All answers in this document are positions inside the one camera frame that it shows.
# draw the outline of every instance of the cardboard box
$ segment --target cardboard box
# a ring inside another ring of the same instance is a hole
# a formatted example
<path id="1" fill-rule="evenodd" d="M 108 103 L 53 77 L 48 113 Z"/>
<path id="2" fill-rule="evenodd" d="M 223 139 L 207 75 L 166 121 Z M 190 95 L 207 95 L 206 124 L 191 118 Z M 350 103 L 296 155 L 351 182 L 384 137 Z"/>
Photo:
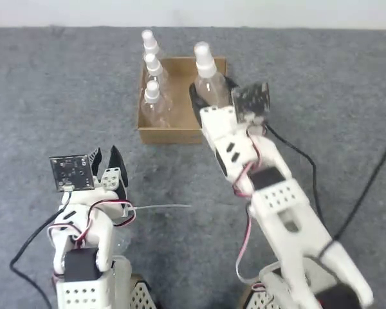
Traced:
<path id="1" fill-rule="evenodd" d="M 217 70 L 226 75 L 226 58 L 215 57 L 214 60 Z M 174 114 L 170 121 L 174 125 L 167 128 L 149 127 L 146 119 L 144 119 L 140 111 L 140 104 L 146 87 L 145 77 L 147 70 L 143 64 L 139 87 L 140 94 L 137 102 L 137 128 L 140 138 L 145 144 L 199 144 L 202 141 L 202 134 L 188 95 L 188 87 L 198 75 L 196 58 L 166 58 L 161 63 L 169 73 L 170 97 L 174 104 Z"/>

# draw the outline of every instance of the bottle cap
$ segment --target bottle cap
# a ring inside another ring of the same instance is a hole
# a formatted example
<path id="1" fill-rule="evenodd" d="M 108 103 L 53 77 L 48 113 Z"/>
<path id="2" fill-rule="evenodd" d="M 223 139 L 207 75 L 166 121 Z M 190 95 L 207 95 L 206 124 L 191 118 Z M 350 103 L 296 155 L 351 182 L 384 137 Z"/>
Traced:
<path id="1" fill-rule="evenodd" d="M 161 66 L 155 54 L 148 53 L 144 56 L 144 61 L 146 62 L 147 71 L 149 71 L 150 75 L 158 76 L 163 72 L 163 66 Z"/>
<path id="2" fill-rule="evenodd" d="M 159 52 L 159 45 L 157 44 L 157 41 L 154 38 L 151 30 L 144 30 L 142 32 L 142 39 L 146 54 L 153 53 L 156 55 Z"/>
<path id="3" fill-rule="evenodd" d="M 157 103 L 160 97 L 159 84 L 155 80 L 151 80 L 146 85 L 144 91 L 144 99 L 147 103 Z"/>
<path id="4" fill-rule="evenodd" d="M 206 42 L 198 42 L 194 47 L 194 54 L 196 55 L 196 66 L 200 77 L 204 79 L 212 77 L 217 68 L 210 52 L 210 46 Z"/>

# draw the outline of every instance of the gray carpet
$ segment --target gray carpet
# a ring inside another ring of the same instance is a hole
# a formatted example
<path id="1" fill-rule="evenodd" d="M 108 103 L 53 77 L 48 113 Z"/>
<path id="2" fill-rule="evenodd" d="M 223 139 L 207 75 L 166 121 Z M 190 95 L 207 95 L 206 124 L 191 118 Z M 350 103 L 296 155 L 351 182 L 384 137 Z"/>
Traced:
<path id="1" fill-rule="evenodd" d="M 235 308 L 244 287 L 234 272 L 244 201 L 233 197 L 206 144 L 141 144 L 135 129 L 140 32 L 0 29 L 0 308 L 44 308 L 8 263 L 58 205 L 48 157 L 98 146 L 107 156 L 113 144 L 124 155 L 135 204 L 194 206 L 140 211 L 120 231 L 120 250 L 134 272 L 143 274 L 164 308 Z M 215 55 L 227 56 L 229 75 L 238 83 L 269 81 L 271 124 L 316 160 L 325 218 L 334 232 L 386 144 L 386 32 L 154 32 L 169 55 L 192 55 L 197 41 L 208 41 Z M 278 147 L 312 197 L 309 164 Z M 386 166 L 342 243 L 374 290 L 374 308 L 386 308 Z M 55 305 L 52 256 L 42 233 L 18 267 Z M 274 260 L 262 232 L 254 229 L 244 276 Z"/>

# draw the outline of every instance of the wire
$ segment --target wire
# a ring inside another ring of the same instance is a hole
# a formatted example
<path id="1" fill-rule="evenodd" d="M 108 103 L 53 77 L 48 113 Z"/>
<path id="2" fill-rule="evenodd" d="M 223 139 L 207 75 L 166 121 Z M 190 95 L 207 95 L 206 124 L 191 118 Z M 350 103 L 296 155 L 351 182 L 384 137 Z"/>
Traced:
<path id="1" fill-rule="evenodd" d="M 87 212 L 87 227 L 83 231 L 83 233 L 76 239 L 76 243 L 78 245 L 81 244 L 81 242 L 83 241 L 83 239 L 86 238 L 86 236 L 89 232 L 89 229 L 91 226 L 91 218 L 90 218 L 91 212 L 93 211 L 93 209 L 97 205 L 100 205 L 100 204 L 126 204 L 126 205 L 130 205 L 130 207 L 133 207 L 133 204 L 129 200 L 100 200 L 100 201 L 97 201 L 96 203 L 92 204 L 92 206 L 90 206 L 90 208 L 89 208 L 89 211 Z"/>
<path id="2" fill-rule="evenodd" d="M 252 290 L 254 292 L 265 292 L 266 291 L 266 287 L 264 284 L 262 284 L 260 281 L 259 282 L 256 282 L 252 285 Z"/>
<path id="3" fill-rule="evenodd" d="M 138 210 L 138 209 L 165 208 L 165 207 L 191 207 L 191 205 L 187 205 L 187 204 L 162 204 L 162 205 L 129 207 L 128 209 L 130 211 L 133 211 L 133 210 Z"/>
<path id="4" fill-rule="evenodd" d="M 244 239 L 243 239 L 242 247 L 240 248 L 239 255 L 237 256 L 236 263 L 235 263 L 236 275 L 239 278 L 239 280 L 242 281 L 246 285 L 252 285 L 253 283 L 255 283 L 256 281 L 259 280 L 259 278 L 257 276 L 254 278 L 251 278 L 251 279 L 246 279 L 246 278 L 242 277 L 241 274 L 239 273 L 239 265 L 240 265 L 240 262 L 243 258 L 244 253 L 246 252 L 247 244 L 248 244 L 249 238 L 250 238 L 250 233 L 252 231 L 252 219 L 250 218 L 250 215 L 249 215 L 249 205 L 250 204 L 246 205 L 246 215 L 247 215 L 246 231 L 244 232 Z"/>
<path id="5" fill-rule="evenodd" d="M 352 211 L 349 213 L 346 220 L 344 221 L 342 226 L 339 228 L 339 231 L 335 234 L 335 236 L 333 236 L 333 239 L 331 241 L 329 241 L 329 243 L 327 243 L 327 245 L 322 249 L 322 251 L 320 251 L 320 254 L 318 255 L 319 259 L 321 259 L 323 257 L 323 255 L 331 247 L 331 245 L 333 245 L 336 241 L 338 241 L 342 237 L 343 233 L 346 231 L 346 228 L 352 222 L 354 215 L 358 212 L 360 205 L 364 201 L 367 193 L 369 192 L 369 189 L 371 188 L 372 184 L 374 183 L 376 177 L 378 176 L 378 174 L 379 174 L 381 168 L 383 167 L 383 165 L 385 164 L 385 162 L 386 162 L 386 148 L 385 148 L 381 158 L 379 159 L 378 164 L 373 169 L 373 172 L 372 172 L 369 180 L 367 181 L 366 186 L 362 191 L 362 194 L 360 195 L 360 197 L 356 201 Z"/>
<path id="6" fill-rule="evenodd" d="M 132 223 L 136 219 L 136 211 L 134 209 L 132 209 L 132 211 L 133 211 L 133 215 L 130 218 L 124 220 L 121 223 L 114 224 L 114 226 L 115 227 L 124 227 L 125 225 Z"/>
<path id="7" fill-rule="evenodd" d="M 73 229 L 75 232 L 78 233 L 78 235 L 81 235 L 81 233 L 82 233 L 82 231 L 78 227 L 76 227 L 75 225 L 70 224 L 70 223 L 55 223 L 55 224 L 50 225 L 47 228 L 47 237 L 49 238 L 50 243 L 53 246 L 53 248 L 55 247 L 55 245 L 53 242 L 53 236 L 51 235 L 51 230 L 56 228 L 56 227 L 60 227 L 60 228 L 66 227 L 66 228 Z"/>
<path id="8" fill-rule="evenodd" d="M 281 137 L 269 124 L 265 124 L 265 126 L 278 140 L 280 140 L 283 144 L 292 148 L 298 154 L 300 154 L 301 156 L 306 158 L 306 160 L 309 161 L 309 163 L 311 164 L 312 171 L 313 171 L 313 176 L 312 176 L 312 179 L 313 179 L 313 197 L 315 199 L 317 216 L 318 216 L 319 220 L 322 222 L 323 226 L 327 229 L 325 221 L 324 221 L 324 217 L 323 217 L 322 208 L 321 208 L 320 202 L 319 202 L 319 195 L 317 192 L 317 168 L 316 168 L 315 161 L 313 161 L 313 159 L 308 154 L 301 151 L 298 147 L 294 146 L 291 142 L 289 142 L 288 140 L 285 140 L 283 137 Z"/>
<path id="9" fill-rule="evenodd" d="M 28 245 L 36 238 L 36 236 L 39 235 L 39 233 L 46 226 L 48 226 L 51 222 L 53 222 L 55 220 L 55 218 L 57 218 L 57 216 L 59 214 L 61 214 L 66 209 L 67 205 L 70 202 L 70 199 L 71 199 L 71 191 L 69 192 L 68 199 L 67 199 L 66 203 L 64 204 L 64 206 L 61 209 L 59 209 L 59 211 L 57 211 L 55 214 L 50 216 L 50 218 L 48 218 L 40 227 L 38 227 L 33 232 L 33 234 L 24 242 L 23 246 L 21 246 L 20 250 L 18 251 L 18 253 L 16 253 L 16 255 L 13 257 L 13 259 L 10 261 L 10 264 L 9 264 L 10 270 L 12 272 L 14 272 L 16 275 L 18 275 L 20 278 L 24 279 L 25 281 L 29 282 L 29 284 L 31 284 L 38 291 L 38 293 L 40 293 L 41 297 L 43 298 L 44 302 L 46 303 L 47 308 L 49 308 L 49 309 L 52 308 L 51 303 L 50 303 L 50 300 L 48 299 L 46 293 L 44 293 L 43 289 L 41 287 L 39 287 L 38 284 L 34 280 L 32 280 L 30 277 L 28 277 L 26 274 L 24 274 L 23 272 L 21 272 L 20 270 L 15 268 L 14 265 L 21 258 L 24 251 L 26 251 Z"/>
<path id="10" fill-rule="evenodd" d="M 241 180 L 241 178 L 246 175 L 248 173 L 248 171 L 250 169 L 255 169 L 255 168 L 260 168 L 262 166 L 262 155 L 261 155 L 261 152 L 259 151 L 259 149 L 257 148 L 256 146 L 256 143 L 254 142 L 252 136 L 249 134 L 249 129 L 251 127 L 255 126 L 254 124 L 250 124 L 247 129 L 246 129 L 246 136 L 250 139 L 250 141 L 252 142 L 252 146 L 253 148 L 255 149 L 255 152 L 256 152 L 256 155 L 257 155 L 257 163 L 255 162 L 248 162 L 244 167 L 243 167 L 243 170 L 240 172 L 239 176 L 236 178 L 236 180 L 234 181 L 234 183 L 232 184 L 232 189 L 233 189 L 233 192 L 236 196 L 239 196 L 241 198 L 250 198 L 252 195 L 251 194 L 246 194 L 246 193 L 243 193 L 238 187 L 237 187 L 237 184 L 239 183 L 239 181 Z M 265 135 L 266 134 L 266 129 L 264 127 L 263 128 L 263 132 L 262 132 L 262 135 Z"/>

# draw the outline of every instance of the clear plastic bottle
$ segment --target clear plastic bottle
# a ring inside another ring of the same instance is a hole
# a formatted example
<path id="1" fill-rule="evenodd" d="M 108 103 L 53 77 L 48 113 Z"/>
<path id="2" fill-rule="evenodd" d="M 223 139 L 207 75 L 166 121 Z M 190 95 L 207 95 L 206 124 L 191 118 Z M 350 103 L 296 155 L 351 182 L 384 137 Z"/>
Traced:
<path id="1" fill-rule="evenodd" d="M 144 47 L 143 57 L 145 57 L 148 53 L 152 53 L 160 60 L 164 58 L 163 50 L 161 50 L 161 48 L 159 47 L 159 44 L 154 38 L 154 35 L 151 30 L 149 29 L 144 30 L 142 32 L 142 39 L 143 39 L 143 47 Z"/>
<path id="2" fill-rule="evenodd" d="M 146 75 L 146 84 L 155 80 L 159 83 L 160 91 L 163 95 L 167 93 L 168 89 L 168 80 L 169 74 L 166 69 L 161 65 L 159 59 L 152 53 L 148 53 L 144 57 L 144 61 L 146 62 L 147 75 Z"/>
<path id="3" fill-rule="evenodd" d="M 198 95 L 209 105 L 219 108 L 231 105 L 226 79 L 216 68 L 210 46 L 206 42 L 199 42 L 194 47 L 194 53 L 199 73 L 194 81 Z"/>
<path id="4" fill-rule="evenodd" d="M 159 84 L 151 80 L 146 85 L 140 109 L 152 127 L 170 127 L 172 104 L 160 94 Z"/>

